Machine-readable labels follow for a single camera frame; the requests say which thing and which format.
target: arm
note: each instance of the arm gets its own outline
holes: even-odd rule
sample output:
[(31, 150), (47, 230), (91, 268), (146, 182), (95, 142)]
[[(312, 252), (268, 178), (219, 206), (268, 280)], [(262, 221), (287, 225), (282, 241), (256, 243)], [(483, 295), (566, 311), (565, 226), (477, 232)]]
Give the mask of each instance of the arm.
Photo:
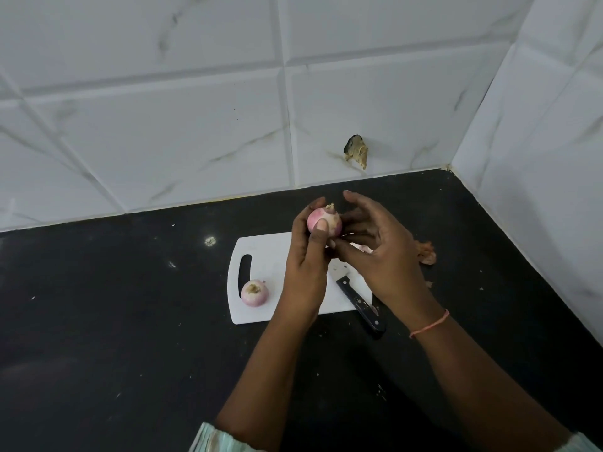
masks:
[[(425, 286), (412, 235), (383, 206), (352, 192), (358, 208), (342, 216), (336, 251), (364, 276), (409, 330), (444, 314)], [(348, 242), (373, 249), (365, 254)], [(417, 335), (433, 371), (469, 438), (488, 451), (546, 451), (565, 444), (570, 432), (547, 413), (452, 318)]]
[(279, 448), (285, 428), (297, 355), (318, 315), (327, 288), (327, 222), (310, 238), (306, 219), (326, 204), (308, 205), (294, 220), (285, 283), (276, 310), (235, 389), (216, 418), (216, 428), (268, 452)]

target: bracelet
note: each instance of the bracelet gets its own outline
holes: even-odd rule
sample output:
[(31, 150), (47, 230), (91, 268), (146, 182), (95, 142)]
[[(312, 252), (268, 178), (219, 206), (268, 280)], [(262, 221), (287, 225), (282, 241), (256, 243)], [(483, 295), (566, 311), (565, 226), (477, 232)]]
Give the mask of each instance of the bracelet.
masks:
[(440, 325), (442, 322), (444, 322), (444, 320), (446, 320), (446, 318), (450, 315), (450, 311), (448, 311), (448, 309), (446, 310), (446, 312), (444, 312), (444, 315), (442, 316), (441, 319), (436, 320), (433, 324), (428, 325), (428, 326), (424, 326), (423, 328), (421, 328), (420, 330), (417, 331), (413, 331), (410, 336), (408, 336), (410, 339), (412, 339), (413, 336), (415, 336), (416, 334), (419, 333), (423, 333), (424, 331), (429, 330), (430, 328), (433, 328), (436, 325)]

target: white cutting board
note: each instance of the white cutting board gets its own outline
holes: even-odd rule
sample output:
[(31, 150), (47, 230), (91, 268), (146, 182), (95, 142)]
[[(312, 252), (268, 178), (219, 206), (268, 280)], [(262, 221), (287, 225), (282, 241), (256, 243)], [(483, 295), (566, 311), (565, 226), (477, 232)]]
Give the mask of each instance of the white cutting board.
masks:
[[(291, 232), (261, 234), (239, 238), (230, 257), (228, 268), (228, 306), (230, 319), (234, 324), (248, 324), (250, 322), (264, 322), (272, 318), (276, 304), (283, 291), (285, 279), (285, 262), (289, 253)], [(266, 303), (259, 307), (247, 306), (241, 301), (239, 292), (239, 266), (241, 258), (249, 254), (252, 257), (250, 279), (266, 281), (270, 296)], [(350, 285), (362, 296), (367, 303), (373, 303), (373, 294), (368, 288), (364, 278), (354, 268), (350, 267)], [(318, 311), (319, 314), (331, 312), (352, 311), (354, 306), (339, 289), (335, 281), (327, 274), (327, 291), (324, 301)]]

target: knife handle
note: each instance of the knife handle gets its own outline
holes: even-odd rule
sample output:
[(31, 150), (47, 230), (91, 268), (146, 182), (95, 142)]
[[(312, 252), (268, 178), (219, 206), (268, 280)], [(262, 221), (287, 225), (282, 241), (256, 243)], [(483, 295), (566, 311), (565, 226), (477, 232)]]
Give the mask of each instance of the knife handle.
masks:
[(357, 294), (356, 290), (351, 288), (350, 278), (343, 276), (343, 278), (337, 280), (337, 285), (341, 288), (341, 291), (347, 296), (347, 299), (351, 301), (356, 310), (360, 312), (362, 318), (376, 333), (385, 333), (385, 318), (380, 317), (379, 313), (374, 310), (369, 303), (364, 301), (364, 298)]

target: cutting board handle hole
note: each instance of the cutting board handle hole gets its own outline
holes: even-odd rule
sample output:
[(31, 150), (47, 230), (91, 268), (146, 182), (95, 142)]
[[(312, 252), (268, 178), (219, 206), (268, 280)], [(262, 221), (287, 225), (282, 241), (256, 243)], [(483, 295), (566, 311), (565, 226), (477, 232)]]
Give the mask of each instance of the cutting board handle hole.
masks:
[(252, 257), (250, 254), (245, 254), (241, 257), (241, 263), (239, 264), (239, 297), (241, 297), (243, 286), (252, 279), (251, 276)]

